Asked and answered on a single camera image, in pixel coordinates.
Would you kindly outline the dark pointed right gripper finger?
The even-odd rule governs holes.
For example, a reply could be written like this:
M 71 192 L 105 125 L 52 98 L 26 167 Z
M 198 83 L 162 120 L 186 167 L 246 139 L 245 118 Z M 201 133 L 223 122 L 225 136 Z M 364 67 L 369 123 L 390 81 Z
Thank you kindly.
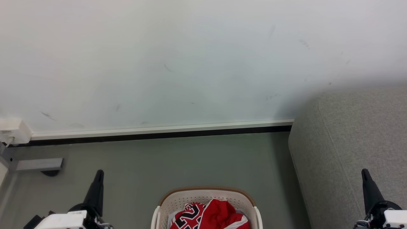
M 368 169 L 362 169 L 362 192 L 366 214 L 379 215 L 384 208 L 385 199 Z

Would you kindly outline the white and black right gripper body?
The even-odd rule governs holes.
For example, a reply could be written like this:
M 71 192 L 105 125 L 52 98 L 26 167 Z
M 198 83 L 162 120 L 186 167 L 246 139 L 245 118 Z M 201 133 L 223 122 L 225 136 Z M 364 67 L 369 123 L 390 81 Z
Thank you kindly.
M 358 220 L 355 229 L 406 229 L 407 210 L 391 201 L 375 203 L 363 220 Z

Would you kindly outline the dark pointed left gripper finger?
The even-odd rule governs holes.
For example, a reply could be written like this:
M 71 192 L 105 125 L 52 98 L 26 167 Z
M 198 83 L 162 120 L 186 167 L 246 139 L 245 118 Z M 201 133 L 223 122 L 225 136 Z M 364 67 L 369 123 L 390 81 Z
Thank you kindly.
M 98 170 L 85 196 L 83 204 L 91 207 L 100 217 L 103 216 L 104 171 Z

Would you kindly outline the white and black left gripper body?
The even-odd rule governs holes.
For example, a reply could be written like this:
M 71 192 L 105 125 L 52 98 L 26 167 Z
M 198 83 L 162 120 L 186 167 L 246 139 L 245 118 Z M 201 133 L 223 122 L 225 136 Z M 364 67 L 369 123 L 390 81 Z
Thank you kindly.
M 57 214 L 50 211 L 47 217 L 34 216 L 25 229 L 113 229 L 104 222 L 100 207 L 77 204 L 69 212 Z

